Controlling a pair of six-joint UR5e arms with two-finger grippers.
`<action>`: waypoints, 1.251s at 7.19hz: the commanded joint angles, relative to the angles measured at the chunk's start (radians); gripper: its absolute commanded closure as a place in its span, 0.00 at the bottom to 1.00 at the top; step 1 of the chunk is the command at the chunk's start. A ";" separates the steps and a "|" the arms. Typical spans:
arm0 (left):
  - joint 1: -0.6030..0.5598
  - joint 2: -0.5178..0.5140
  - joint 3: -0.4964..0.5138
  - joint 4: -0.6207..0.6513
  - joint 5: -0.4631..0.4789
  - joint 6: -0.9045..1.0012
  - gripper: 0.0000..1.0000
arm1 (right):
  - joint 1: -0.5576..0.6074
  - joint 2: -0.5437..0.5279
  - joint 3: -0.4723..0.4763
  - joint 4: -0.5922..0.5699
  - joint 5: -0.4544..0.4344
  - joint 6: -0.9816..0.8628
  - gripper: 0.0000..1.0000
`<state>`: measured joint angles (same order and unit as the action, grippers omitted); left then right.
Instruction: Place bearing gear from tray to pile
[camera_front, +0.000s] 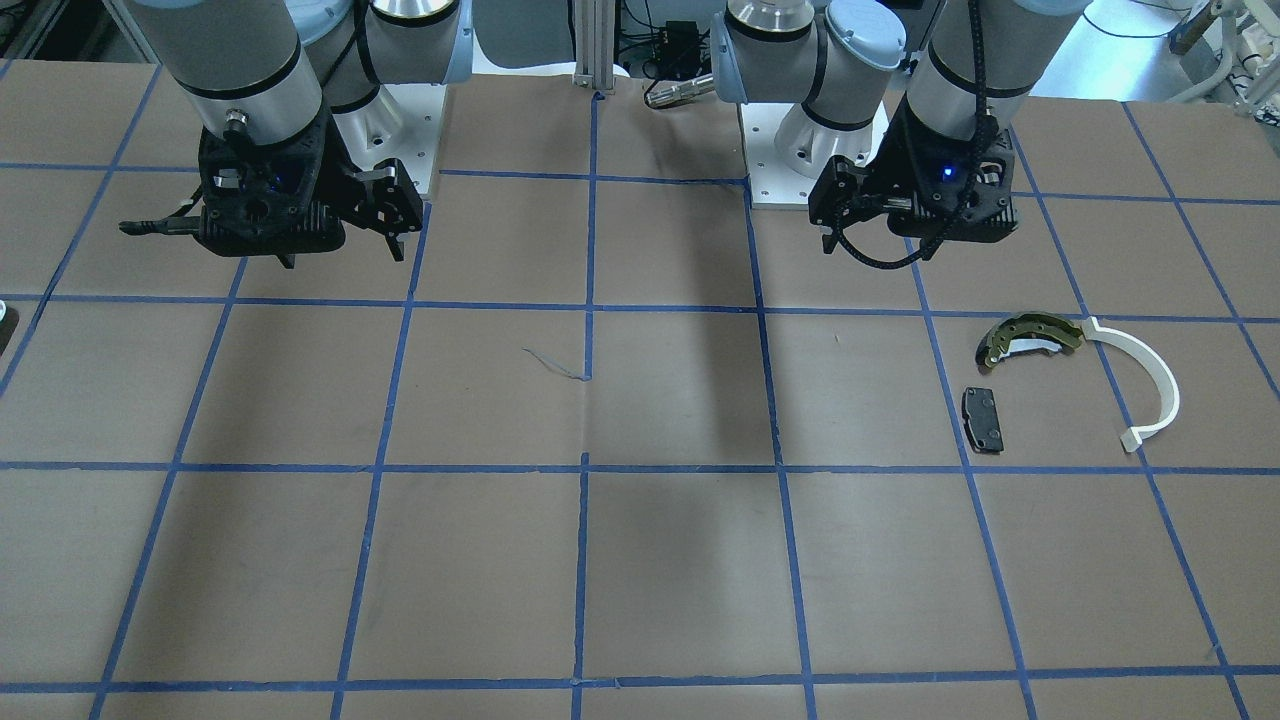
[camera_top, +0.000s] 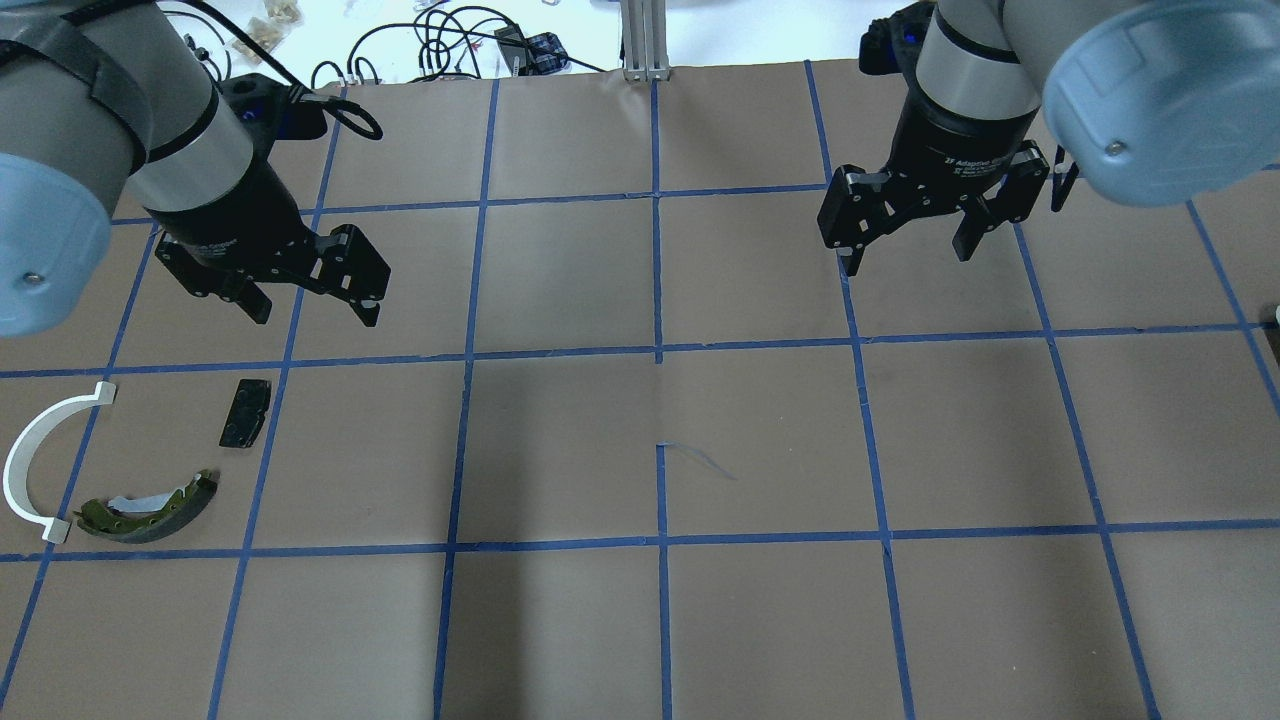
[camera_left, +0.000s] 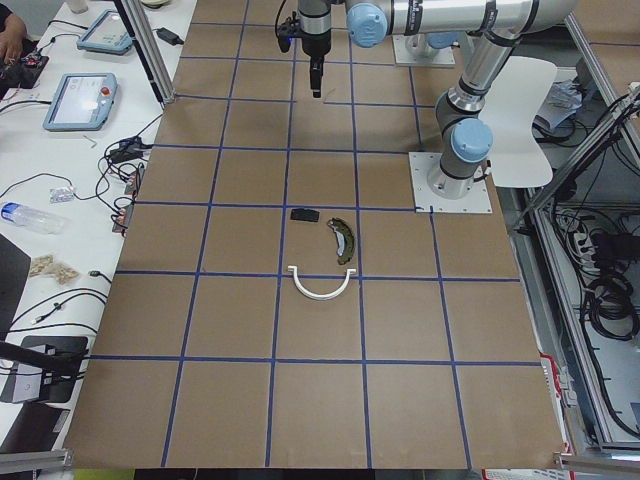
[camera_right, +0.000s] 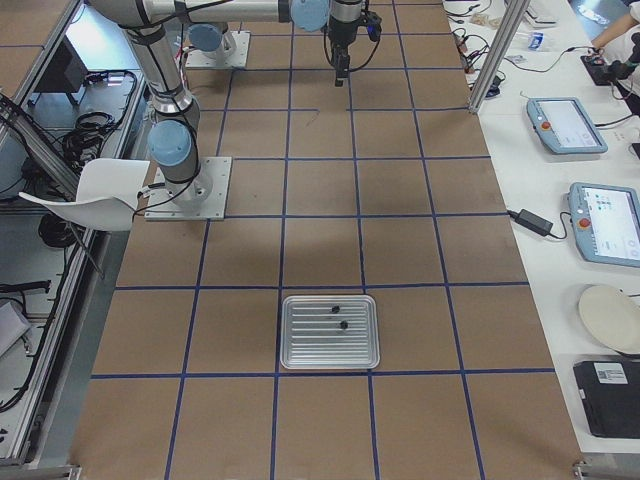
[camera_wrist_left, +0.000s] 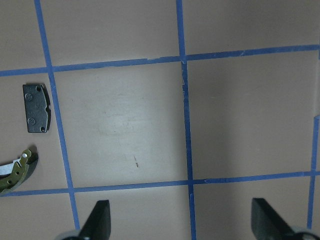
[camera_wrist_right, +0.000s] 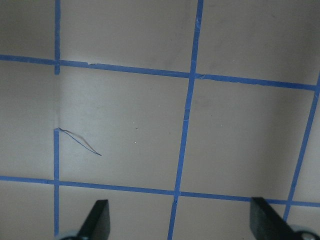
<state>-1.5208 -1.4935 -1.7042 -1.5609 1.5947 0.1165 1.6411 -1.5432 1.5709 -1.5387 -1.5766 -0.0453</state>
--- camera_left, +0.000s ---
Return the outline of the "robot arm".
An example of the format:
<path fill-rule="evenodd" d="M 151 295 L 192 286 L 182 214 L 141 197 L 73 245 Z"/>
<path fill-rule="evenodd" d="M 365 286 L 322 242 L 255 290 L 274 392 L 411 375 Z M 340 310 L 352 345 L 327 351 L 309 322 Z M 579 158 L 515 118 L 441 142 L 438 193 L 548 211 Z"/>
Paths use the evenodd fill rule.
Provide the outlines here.
<path fill-rule="evenodd" d="M 485 97 L 522 35 L 564 20 L 573 1 L 347 1 L 351 40 L 371 48 L 391 35 L 472 32 L 480 36 L 458 83 L 436 104 L 444 149 L 428 174 L 430 189 L 447 199 L 469 191 L 491 149 L 492 132 L 479 119 Z"/>

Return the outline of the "person hand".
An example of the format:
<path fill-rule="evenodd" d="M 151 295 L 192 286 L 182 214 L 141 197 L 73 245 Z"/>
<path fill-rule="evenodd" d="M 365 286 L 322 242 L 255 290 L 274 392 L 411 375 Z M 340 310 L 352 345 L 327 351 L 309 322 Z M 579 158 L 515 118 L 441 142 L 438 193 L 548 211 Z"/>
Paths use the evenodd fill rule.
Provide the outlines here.
<path fill-rule="evenodd" d="M 24 22 L 17 15 L 10 14 L 4 20 L 4 30 L 1 32 L 1 58 L 5 63 L 11 63 L 20 57 L 26 37 Z"/>

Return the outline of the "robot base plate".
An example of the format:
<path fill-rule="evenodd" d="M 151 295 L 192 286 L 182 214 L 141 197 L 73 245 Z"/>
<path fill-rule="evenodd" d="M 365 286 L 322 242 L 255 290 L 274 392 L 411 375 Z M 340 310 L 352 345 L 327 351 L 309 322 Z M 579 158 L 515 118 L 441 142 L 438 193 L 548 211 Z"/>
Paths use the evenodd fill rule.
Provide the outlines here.
<path fill-rule="evenodd" d="M 418 213 L 491 214 L 482 169 L 466 180 L 452 179 L 440 167 L 438 152 L 409 154 L 415 211 Z"/>

